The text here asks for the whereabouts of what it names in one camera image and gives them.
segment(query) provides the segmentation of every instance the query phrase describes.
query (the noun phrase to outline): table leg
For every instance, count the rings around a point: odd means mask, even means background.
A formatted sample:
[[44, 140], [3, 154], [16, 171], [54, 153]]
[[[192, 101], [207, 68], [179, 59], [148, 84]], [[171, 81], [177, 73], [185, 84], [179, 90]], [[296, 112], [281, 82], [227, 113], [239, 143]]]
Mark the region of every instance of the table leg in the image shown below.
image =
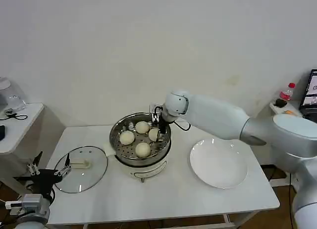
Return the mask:
[[7, 177], [3, 174], [0, 174], [0, 181], [4, 183], [6, 186], [13, 189], [15, 192], [21, 195], [25, 195], [26, 193], [31, 193], [31, 191], [28, 191], [24, 185], [19, 183], [16, 179], [13, 177]]
[[256, 213], [258, 213], [257, 211], [254, 212], [249, 212], [249, 213], [241, 213], [235, 220], [234, 220], [234, 224], [237, 227], [241, 226], [242, 224], [244, 224], [246, 221], [248, 221], [249, 219], [251, 219]]

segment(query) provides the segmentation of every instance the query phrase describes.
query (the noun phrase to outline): white plate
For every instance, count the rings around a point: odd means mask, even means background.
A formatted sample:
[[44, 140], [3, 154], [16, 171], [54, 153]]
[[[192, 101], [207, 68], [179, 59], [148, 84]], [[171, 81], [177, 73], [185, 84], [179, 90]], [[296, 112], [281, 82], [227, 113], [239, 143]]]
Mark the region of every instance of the white plate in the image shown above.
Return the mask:
[[218, 138], [198, 142], [190, 153], [190, 163], [196, 175], [217, 188], [233, 188], [248, 174], [243, 154], [232, 141]]

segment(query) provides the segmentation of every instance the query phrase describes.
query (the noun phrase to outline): black cable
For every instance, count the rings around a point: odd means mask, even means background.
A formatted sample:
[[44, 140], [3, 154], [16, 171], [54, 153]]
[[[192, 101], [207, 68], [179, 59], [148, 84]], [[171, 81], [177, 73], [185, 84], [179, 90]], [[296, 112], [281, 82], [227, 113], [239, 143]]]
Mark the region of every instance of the black cable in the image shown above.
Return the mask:
[[174, 122], [174, 124], [176, 124], [181, 130], [184, 130], [184, 131], [190, 130], [190, 127], [191, 127], [191, 125], [189, 124], [188, 128], [185, 129], [185, 128], [181, 127], [181, 126], [180, 126], [178, 123], [176, 123], [176, 122]]
[[157, 113], [157, 109], [160, 109], [161, 111], [163, 110], [162, 106], [156, 106], [154, 108], [154, 113], [156, 114]]
[[7, 117], [7, 118], [0, 119], [0, 120], [7, 120], [7, 119], [25, 120], [27, 118], [28, 118], [27, 115], [15, 115], [15, 116]]
[[292, 183], [292, 174], [289, 174], [289, 190], [288, 190], [288, 199], [289, 199], [289, 218], [291, 220], [291, 226], [293, 227], [293, 218], [292, 218], [292, 204], [291, 204], [291, 183]]
[[274, 166], [273, 173], [272, 173], [272, 175], [270, 176], [270, 178], [268, 179], [268, 181], [272, 180], [272, 178], [273, 178], [273, 176], [274, 176], [274, 174], [275, 174], [275, 171], [276, 171], [276, 166]]

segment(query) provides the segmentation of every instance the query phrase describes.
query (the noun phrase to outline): white table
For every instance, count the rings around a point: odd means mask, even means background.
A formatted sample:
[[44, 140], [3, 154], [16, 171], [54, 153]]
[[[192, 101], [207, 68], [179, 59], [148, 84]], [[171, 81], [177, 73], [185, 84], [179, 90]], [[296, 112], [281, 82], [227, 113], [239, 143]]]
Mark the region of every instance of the white table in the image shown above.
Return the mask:
[[269, 106], [275, 114], [283, 114], [285, 111], [292, 111], [296, 116], [302, 117], [303, 114], [299, 111], [300, 102], [296, 100], [289, 100], [283, 108], [275, 106], [273, 103], [270, 103]]
[[[67, 194], [55, 187], [56, 199], [51, 206], [48, 224], [93, 224], [247, 213], [236, 223], [231, 223], [226, 216], [224, 224], [202, 226], [229, 228], [244, 223], [258, 211], [279, 207], [279, 201], [249, 146], [240, 141], [235, 143], [245, 146], [240, 151], [249, 165], [245, 181], [233, 189], [218, 189], [202, 182], [189, 164], [192, 146], [211, 136], [194, 127], [188, 132], [175, 125], [171, 128], [172, 148], [163, 172], [141, 183], [121, 172], [120, 163], [110, 157], [104, 177], [91, 189]], [[66, 128], [47, 168], [54, 169], [58, 160], [76, 147], [93, 145], [103, 148], [108, 142], [110, 129], [111, 126]]]
[[[7, 156], [14, 152], [43, 108], [43, 104], [41, 103], [27, 104], [24, 110], [17, 113], [18, 115], [27, 115], [27, 119], [8, 119], [0, 121], [0, 125], [5, 125], [5, 138], [0, 141], [0, 157]], [[19, 194], [28, 192], [23, 185], [14, 178], [8, 177], [5, 172], [0, 172], [0, 181]]]

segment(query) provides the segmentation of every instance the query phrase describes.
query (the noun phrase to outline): glass jar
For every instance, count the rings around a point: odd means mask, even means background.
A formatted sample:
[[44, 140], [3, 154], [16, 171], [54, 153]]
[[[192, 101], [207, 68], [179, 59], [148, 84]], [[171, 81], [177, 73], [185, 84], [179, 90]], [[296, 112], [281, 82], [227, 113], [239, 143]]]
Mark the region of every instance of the glass jar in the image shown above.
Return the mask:
[[4, 98], [7, 106], [4, 110], [13, 109], [15, 112], [26, 108], [26, 104], [21, 96], [12, 86], [6, 77], [0, 77], [0, 95]]

